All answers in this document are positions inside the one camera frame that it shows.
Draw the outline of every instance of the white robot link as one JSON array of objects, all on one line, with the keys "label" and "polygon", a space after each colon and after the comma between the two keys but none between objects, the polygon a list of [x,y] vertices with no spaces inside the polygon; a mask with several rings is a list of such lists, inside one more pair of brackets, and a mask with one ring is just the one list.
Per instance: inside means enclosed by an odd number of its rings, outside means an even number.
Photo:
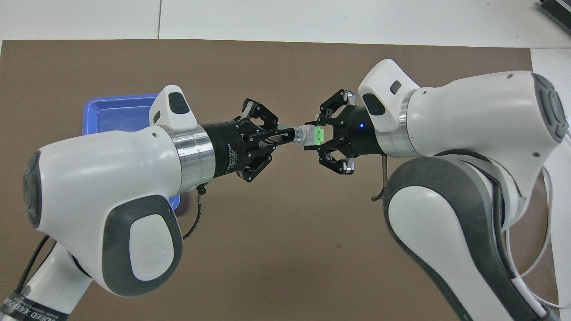
[{"label": "white robot link", "polygon": [[[517,273],[502,233],[518,221],[545,160],[569,133],[553,85],[528,71],[420,88],[394,61],[340,90],[307,126],[333,126],[319,162],[352,174],[383,156],[384,216],[396,242],[436,283],[460,320],[557,320]],[[332,115],[342,106],[337,117]],[[345,159],[336,160],[339,150]],[[417,157],[387,181],[387,156]]]},{"label": "white robot link", "polygon": [[246,99],[242,112],[199,125],[171,85],[151,106],[150,127],[39,149],[24,174],[27,214],[57,243],[27,285],[4,301],[2,320],[65,320],[92,280],[119,296],[163,284],[192,231],[181,234],[168,198],[194,189],[202,195],[205,184],[234,172],[252,182],[276,147],[295,137],[261,103]]},{"label": "white robot link", "polygon": [[[3,320],[40,311],[62,320],[91,278],[121,296],[161,285],[182,250],[167,198],[204,191],[229,172],[249,182],[287,142],[315,150],[338,174],[352,174],[359,155],[383,156],[383,190],[372,200],[383,198],[391,234],[461,320],[557,320],[515,272],[501,237],[524,213],[537,174],[568,131],[551,83],[513,71],[419,88],[387,59],[359,94],[365,106],[340,90],[315,121],[295,128],[249,99],[241,117],[199,126],[180,89],[167,86],[147,129],[40,149],[26,170],[26,203],[34,226],[58,243],[27,286],[4,302]],[[324,125],[333,126],[333,138],[316,145],[315,127]],[[346,158],[336,160],[336,150]],[[387,157],[417,158],[387,181]]]}]

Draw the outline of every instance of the silver metal ring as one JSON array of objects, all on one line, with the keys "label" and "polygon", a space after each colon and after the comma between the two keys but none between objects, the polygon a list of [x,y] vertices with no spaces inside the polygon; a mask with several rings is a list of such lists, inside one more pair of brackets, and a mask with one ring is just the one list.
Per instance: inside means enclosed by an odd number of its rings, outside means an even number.
[{"label": "silver metal ring", "polygon": [[293,132],[295,133],[295,136],[292,140],[293,143],[299,143],[304,139],[303,130],[301,130],[299,127],[294,127]]},{"label": "silver metal ring", "polygon": [[210,137],[202,126],[192,130],[175,131],[160,125],[171,137],[179,155],[181,181],[178,194],[208,183],[214,177],[216,159]]},{"label": "silver metal ring", "polygon": [[400,106],[399,127],[390,133],[377,133],[377,140],[383,152],[390,157],[417,157],[419,153],[412,146],[407,129],[408,102],[416,90],[406,94]]}]

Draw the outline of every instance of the green light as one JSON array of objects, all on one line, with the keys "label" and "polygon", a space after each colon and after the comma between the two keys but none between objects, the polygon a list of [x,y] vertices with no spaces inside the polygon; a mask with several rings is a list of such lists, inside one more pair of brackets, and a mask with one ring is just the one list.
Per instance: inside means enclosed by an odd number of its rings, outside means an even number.
[{"label": "green light", "polygon": [[315,145],[321,145],[323,141],[323,129],[320,126],[315,126]]}]

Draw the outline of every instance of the black cable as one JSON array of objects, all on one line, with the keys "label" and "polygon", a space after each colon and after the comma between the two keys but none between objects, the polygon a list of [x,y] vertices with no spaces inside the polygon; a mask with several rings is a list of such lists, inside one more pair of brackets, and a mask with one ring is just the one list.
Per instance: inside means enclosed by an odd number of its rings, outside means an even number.
[{"label": "black cable", "polygon": [[196,198],[196,204],[198,206],[198,210],[196,211],[196,220],[194,221],[194,224],[190,228],[190,231],[188,231],[188,233],[182,237],[183,240],[186,240],[192,234],[192,232],[194,232],[194,230],[198,225],[198,222],[200,222],[200,215],[202,214],[202,195],[200,194],[198,195],[198,197]]},{"label": "black cable", "polygon": [[38,258],[39,252],[42,250],[42,247],[44,246],[44,244],[46,244],[48,238],[50,238],[48,235],[46,235],[42,238],[38,247],[36,248],[36,251],[34,252],[34,255],[32,255],[32,257],[30,258],[30,261],[28,262],[28,266],[26,267],[26,269],[24,270],[24,273],[20,277],[20,282],[18,283],[18,287],[16,288],[16,291],[15,291],[16,293],[20,293],[20,294],[22,293],[22,290],[24,289],[24,284],[26,283],[26,279],[28,278],[28,275],[30,274],[32,266],[34,265],[34,262]]},{"label": "black cable", "polygon": [[502,194],[501,183],[495,177],[491,176],[488,172],[483,169],[474,166],[479,170],[492,184],[492,229],[494,232],[494,240],[496,241],[496,247],[498,248],[498,254],[500,256],[501,263],[504,265],[506,272],[510,279],[516,278],[516,272],[513,271],[510,264],[508,253],[506,250],[506,245],[502,239],[501,227],[504,224],[505,219],[505,207],[504,207],[504,196]]}]

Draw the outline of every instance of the white panel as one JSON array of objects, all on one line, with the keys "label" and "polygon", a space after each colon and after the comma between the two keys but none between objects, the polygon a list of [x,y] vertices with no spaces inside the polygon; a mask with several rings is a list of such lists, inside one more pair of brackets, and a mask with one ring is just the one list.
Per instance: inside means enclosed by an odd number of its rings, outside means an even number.
[{"label": "white panel", "polygon": [[[559,93],[565,115],[571,115],[571,49],[532,49],[535,73],[549,79]],[[551,242],[559,303],[571,304],[571,143],[567,137],[548,158],[545,167],[553,184]],[[561,320],[571,321],[571,309],[561,310]]]},{"label": "white panel", "polygon": [[0,39],[157,38],[160,0],[0,1]]},{"label": "white panel", "polygon": [[154,280],[168,270],[175,252],[162,216],[145,216],[131,225],[129,256],[133,275],[141,281]]},{"label": "white panel", "polygon": [[160,38],[571,47],[535,0],[163,0]]}]

